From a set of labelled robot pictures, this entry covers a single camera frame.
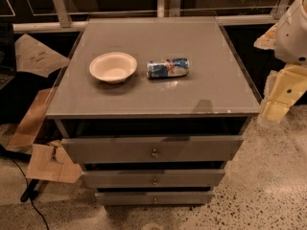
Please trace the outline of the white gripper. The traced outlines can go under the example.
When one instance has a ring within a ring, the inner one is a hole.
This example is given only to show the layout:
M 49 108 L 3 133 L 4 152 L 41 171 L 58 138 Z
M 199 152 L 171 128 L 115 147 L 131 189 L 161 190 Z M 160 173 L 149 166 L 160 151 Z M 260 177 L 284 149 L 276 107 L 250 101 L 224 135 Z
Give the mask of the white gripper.
M 267 77 L 257 123 L 261 127 L 278 124 L 307 91 L 307 0 L 295 0 L 253 46 L 273 50 L 275 57 L 293 64 Z

